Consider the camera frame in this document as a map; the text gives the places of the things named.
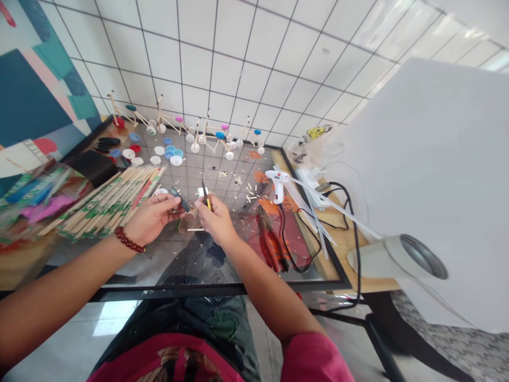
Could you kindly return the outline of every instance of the glass table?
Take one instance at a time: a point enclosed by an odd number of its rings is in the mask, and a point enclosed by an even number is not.
[[[140,140],[131,142],[129,133],[136,133]],[[126,122],[126,129],[119,130],[110,125],[100,136],[115,136],[122,140],[120,150],[137,144],[141,147],[138,156],[145,163],[154,156],[154,147],[166,146],[164,139],[177,149],[183,150],[184,162],[172,166],[162,158],[161,165],[168,167],[160,178],[161,187],[172,186],[186,201],[198,198],[198,188],[203,179],[210,193],[214,193],[229,209],[233,224],[239,236],[265,260],[260,245],[260,230],[257,208],[263,206],[276,233],[281,219],[274,199],[273,183],[265,176],[265,171],[274,165],[289,168],[293,172],[284,151],[277,147],[265,146],[265,152],[245,142],[241,149],[235,149],[235,158],[225,158],[225,148],[219,144],[215,150],[201,146],[200,152],[192,153],[191,144],[185,140],[186,132],[168,128],[164,134],[150,135],[143,124],[133,127]],[[117,165],[122,162],[117,158]],[[285,195],[283,211],[285,214],[285,240],[292,252],[295,263],[302,268],[315,253],[315,239],[297,218],[297,206],[289,195]],[[40,275],[58,267],[93,246],[97,239],[81,239],[71,242],[60,238]],[[293,269],[281,272],[280,276],[296,292],[317,290],[350,289],[351,284],[338,261],[333,247],[328,243],[329,262],[336,272],[326,276],[317,262],[324,259],[316,257],[309,269],[299,273]],[[231,296],[246,294],[245,288],[235,269],[230,264],[221,247],[212,237],[202,231],[179,229],[179,222],[169,223],[159,237],[147,246],[147,252],[138,254],[121,268],[91,299],[91,301],[143,300],[168,297]]]

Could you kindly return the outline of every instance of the colorful mural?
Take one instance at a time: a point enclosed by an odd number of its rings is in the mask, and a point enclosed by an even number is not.
[[[0,196],[101,124],[37,0],[0,0]]]

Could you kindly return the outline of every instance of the white tile wall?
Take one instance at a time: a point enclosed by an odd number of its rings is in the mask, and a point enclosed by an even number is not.
[[[509,51],[428,2],[39,0],[95,104],[107,96],[289,147],[349,124],[411,57],[509,72]]]

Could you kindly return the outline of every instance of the red-handled pliers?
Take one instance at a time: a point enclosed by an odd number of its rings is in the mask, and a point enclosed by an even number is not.
[[[269,236],[271,236],[272,239],[274,240],[274,242],[276,243],[277,250],[279,251],[279,254],[281,256],[281,263],[283,265],[283,269],[285,272],[288,272],[289,265],[288,265],[288,260],[286,260],[286,257],[285,257],[285,251],[284,251],[283,244],[281,243],[281,240],[274,232],[274,229],[272,228],[272,224],[270,223],[269,217],[267,216],[267,213],[265,212],[264,208],[261,205],[258,206],[258,225],[260,226],[261,251],[263,252],[263,254],[265,256],[267,265],[272,267],[274,272],[280,272],[279,262],[277,261],[277,256],[272,251],[271,246],[270,246]]]

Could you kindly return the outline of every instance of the forearm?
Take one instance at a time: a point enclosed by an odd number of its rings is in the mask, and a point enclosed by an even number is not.
[[[249,298],[269,329],[285,347],[299,333],[327,335],[297,294],[241,239],[223,247]]]
[[[108,237],[0,301],[0,378],[78,313],[135,254]]]

